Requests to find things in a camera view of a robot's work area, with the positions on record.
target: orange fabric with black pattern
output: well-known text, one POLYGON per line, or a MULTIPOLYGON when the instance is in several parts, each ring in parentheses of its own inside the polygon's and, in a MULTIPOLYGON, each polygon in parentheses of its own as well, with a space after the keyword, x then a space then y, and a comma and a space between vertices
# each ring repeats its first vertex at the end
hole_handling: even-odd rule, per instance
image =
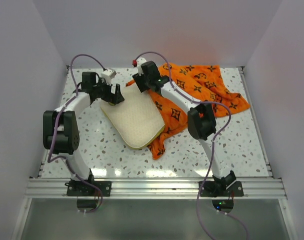
MULTIPOLYGON (((218 65, 170 65, 172 79, 176 84, 196 99, 201 101, 220 102, 228 106, 232 114, 239 113, 250 107, 239 93, 231 93, 224 85, 218 65)), ((167 64, 158 68, 161 75, 168 76, 167 64)), ((149 90, 149 95, 161 113, 164 122, 164 131, 148 145, 153 154, 153 159, 160 158, 165 153, 164 140, 183 131, 187 127, 187 115, 173 102, 149 90)), ((227 110, 220 106, 212 105, 216 117, 228 115, 227 110)))

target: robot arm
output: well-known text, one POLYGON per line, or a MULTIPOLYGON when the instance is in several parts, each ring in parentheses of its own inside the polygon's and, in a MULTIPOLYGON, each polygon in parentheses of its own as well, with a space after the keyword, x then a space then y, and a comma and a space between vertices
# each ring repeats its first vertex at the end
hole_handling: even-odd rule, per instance
MULTIPOLYGON (((65 103, 54 111, 46 111, 43 116, 44 147, 50 149, 52 141, 55 141, 53 153, 62 156, 66 160, 65 164, 68 162, 67 167, 85 180, 92 178, 92 173, 78 149, 80 137, 76 119, 98 98, 114 105, 124 101, 119 84, 116 85, 115 93, 111 92, 111 80, 116 75, 114 70, 103 71, 102 77, 98 76, 98 81, 96 81, 96 75, 98 74, 95 72, 83 72, 78 95, 74 94, 72 96, 74 99, 70 103, 65 103), (64 110, 59 119, 59 126, 63 127, 63 130, 58 130, 54 137, 56 117, 63 107, 64 110)), ((71 179, 79 181, 73 172, 71 172, 71 179)))
MULTIPOLYGON (((151 89, 178 105, 187 114, 189 133, 200 142, 210 160, 212 144, 207 138, 216 132, 216 120, 211 104, 189 102, 182 94, 190 99, 194 98, 183 92, 174 82, 172 86, 169 77, 161 76, 156 64, 152 61, 146 61, 141 57, 137 59, 137 68, 138 73, 133 75, 133 78, 140 91, 151 89)), ((212 173, 214 184, 208 184, 208 190, 216 195, 223 195, 236 182, 234 172, 230 167, 221 164, 216 153, 213 156, 212 173)))

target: pillow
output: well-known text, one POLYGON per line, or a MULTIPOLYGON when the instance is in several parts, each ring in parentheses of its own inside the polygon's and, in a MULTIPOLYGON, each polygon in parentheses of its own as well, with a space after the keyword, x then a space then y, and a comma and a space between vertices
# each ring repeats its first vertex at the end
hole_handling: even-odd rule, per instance
POLYGON ((146 147, 164 130, 165 123, 147 91, 136 84, 121 89, 124 101, 110 105, 103 100, 100 107, 124 142, 133 149, 146 147))

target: white box enclosure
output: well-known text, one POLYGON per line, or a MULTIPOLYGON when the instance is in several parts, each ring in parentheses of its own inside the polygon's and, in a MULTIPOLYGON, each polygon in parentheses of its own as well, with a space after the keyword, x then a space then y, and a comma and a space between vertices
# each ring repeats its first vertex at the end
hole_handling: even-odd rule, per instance
MULTIPOLYGON (((304 240, 304 0, 0 1, 0 239, 63 238, 60 231, 51 232, 53 226, 45 226, 58 220, 66 220, 62 233, 67 226, 73 229, 65 236, 69 239, 207 239, 194 211, 197 182, 206 169, 177 162, 181 156, 173 142, 167 143, 172 156, 154 161, 153 169, 153 160, 146 163, 142 156, 145 149, 92 159, 89 154, 98 153, 91 145, 101 144, 103 137, 82 130, 89 123, 89 130, 96 127, 97 117, 105 141, 116 142, 114 148, 122 141, 97 106, 81 115, 78 125, 81 140, 91 139, 80 146, 84 161, 97 180, 109 179, 114 185, 103 209, 90 217, 77 215, 75 199, 63 197, 68 171, 62 163, 44 164, 43 112, 71 94, 66 66, 72 57, 93 55, 116 69, 115 81, 124 85, 135 71, 130 69, 132 59, 145 51, 160 52, 180 65, 221 66, 224 82, 231 82, 229 88, 251 104, 251 110, 235 115, 242 126, 232 123, 227 134, 242 131, 244 140, 255 143, 247 145, 248 154, 233 152, 247 157, 255 153, 251 167, 243 166, 242 158, 229 160, 246 195, 236 198, 240 204, 233 212, 248 224, 251 239, 275 234, 274 239, 304 240), (107 166, 114 157, 123 162, 107 166), (158 222, 162 212, 168 216, 158 222), (140 226, 136 232, 124 223, 126 214, 132 213, 132 222, 140 226), (269 214, 271 222, 264 218, 269 214), (261 228, 266 232, 251 221, 252 216, 265 224, 261 228), (104 225, 93 230, 96 218, 104 225), (123 235, 116 234, 115 223, 123 235), (46 234, 38 235, 42 230, 46 234)), ((145 57, 163 63, 155 56, 145 57)), ((76 77, 88 69, 101 73, 95 64, 79 58, 76 77)), ((185 133, 174 138, 182 143, 182 151, 190 144, 198 152, 200 146, 184 138, 185 133)), ((105 141, 106 152, 115 152, 105 141)), ((208 162, 200 154, 189 157, 208 162)), ((243 239, 240 226, 206 208, 210 199, 201 200, 210 232, 218 239, 243 239)))

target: terrazzo surface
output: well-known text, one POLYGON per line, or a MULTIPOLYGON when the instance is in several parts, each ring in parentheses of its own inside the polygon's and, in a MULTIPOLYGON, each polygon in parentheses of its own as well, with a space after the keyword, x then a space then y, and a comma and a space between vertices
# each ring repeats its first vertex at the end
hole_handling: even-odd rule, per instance
MULTIPOLYGON (((121 87, 137 72, 134 68, 116 68, 113 83, 121 87)), ((81 81, 82 72, 98 72, 101 69, 75 69, 76 81, 81 81)), ((221 68, 227 88, 233 93, 245 90, 237 68, 221 68)), ((68 74, 61 104, 65 103, 75 89, 71 74, 68 74)), ((140 150, 128 148, 116 129, 102 113, 95 101, 78 117, 80 131, 79 149, 85 163, 96 178, 189 178, 204 177, 209 160, 197 140, 187 129, 166 140, 165 154, 153 160, 147 147, 140 150)), ((217 129, 227 117, 217 118, 217 129)), ((237 177, 268 177, 266 162, 256 133, 251 111, 234 114, 231 123, 217 139, 216 153, 222 164, 231 166, 237 177)), ((42 178, 69 178, 64 163, 57 160, 45 163, 42 178)))

